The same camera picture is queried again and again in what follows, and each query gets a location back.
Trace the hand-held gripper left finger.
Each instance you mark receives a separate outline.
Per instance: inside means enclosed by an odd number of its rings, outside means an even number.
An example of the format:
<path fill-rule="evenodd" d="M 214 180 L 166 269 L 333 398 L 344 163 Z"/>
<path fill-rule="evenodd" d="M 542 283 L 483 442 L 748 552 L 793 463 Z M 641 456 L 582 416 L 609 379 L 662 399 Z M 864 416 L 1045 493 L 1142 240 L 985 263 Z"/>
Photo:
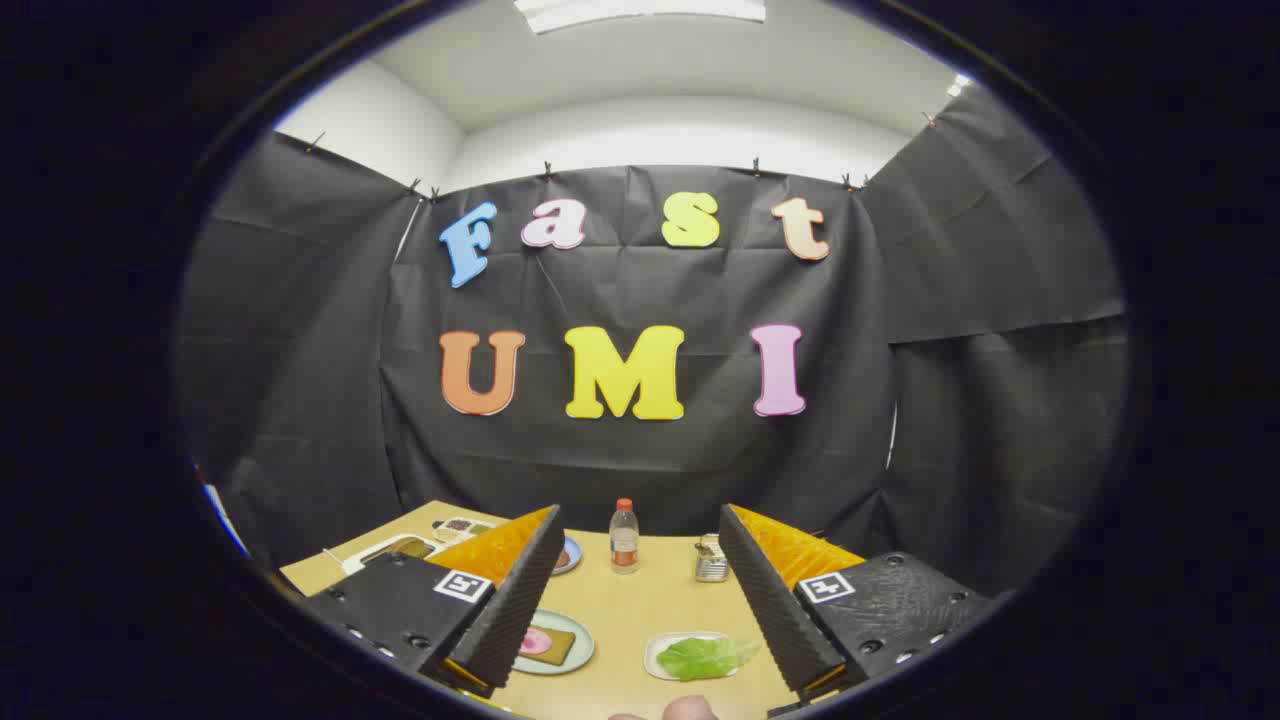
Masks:
<path fill-rule="evenodd" d="M 425 559 L 384 550 L 301 605 L 404 673 L 489 698 L 509 679 L 563 546 L 552 505 Z"/>

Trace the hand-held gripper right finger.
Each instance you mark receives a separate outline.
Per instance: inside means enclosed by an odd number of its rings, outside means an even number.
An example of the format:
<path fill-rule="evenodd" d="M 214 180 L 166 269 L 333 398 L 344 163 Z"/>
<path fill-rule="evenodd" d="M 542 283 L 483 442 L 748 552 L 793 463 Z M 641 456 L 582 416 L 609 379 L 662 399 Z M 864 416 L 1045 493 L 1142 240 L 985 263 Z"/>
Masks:
<path fill-rule="evenodd" d="M 920 662 L 1001 601 L 910 553 L 864 559 L 732 503 L 718 537 L 795 708 Z"/>

